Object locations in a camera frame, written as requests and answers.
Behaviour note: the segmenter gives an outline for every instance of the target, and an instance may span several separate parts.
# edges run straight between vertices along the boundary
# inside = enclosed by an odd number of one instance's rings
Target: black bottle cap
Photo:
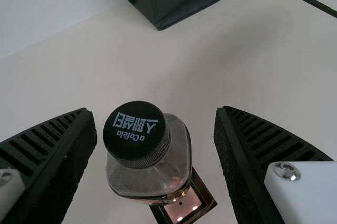
[[[146,168],[165,155],[170,130],[162,111],[145,101],[121,105],[111,113],[103,129],[108,152],[129,168]]]

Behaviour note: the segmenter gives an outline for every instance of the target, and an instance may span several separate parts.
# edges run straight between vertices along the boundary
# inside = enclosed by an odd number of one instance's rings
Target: transparent bottle
[[[103,130],[106,177],[121,197],[168,204],[191,184],[191,139],[185,124],[156,106],[133,101],[118,107]]]

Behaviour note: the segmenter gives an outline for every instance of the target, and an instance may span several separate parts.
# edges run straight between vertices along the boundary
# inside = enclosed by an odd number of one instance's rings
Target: black foam pad
[[[26,186],[2,224],[61,223],[96,143],[85,108],[1,142],[0,168],[18,170]]]
[[[332,161],[287,130],[229,106],[216,113],[214,143],[241,224],[284,223],[263,183],[270,163]]]

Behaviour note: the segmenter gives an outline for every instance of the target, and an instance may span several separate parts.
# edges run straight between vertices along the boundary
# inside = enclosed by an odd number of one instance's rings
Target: metal screw
[[[274,170],[279,177],[288,181],[296,181],[301,178],[300,171],[288,162],[277,162]]]
[[[9,181],[9,179],[11,179],[12,174],[5,171],[5,172],[1,172],[0,171],[0,186],[3,186],[5,183],[7,183]]]

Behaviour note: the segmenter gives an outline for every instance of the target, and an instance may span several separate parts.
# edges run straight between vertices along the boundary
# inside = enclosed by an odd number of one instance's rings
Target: bottle label
[[[112,126],[115,128],[127,129],[135,132],[129,133],[118,130],[116,135],[120,138],[123,138],[125,140],[132,139],[134,141],[144,141],[145,136],[139,135],[138,132],[143,133],[144,131],[144,133],[150,134],[151,130],[157,125],[157,123],[158,120],[137,118],[118,112]]]

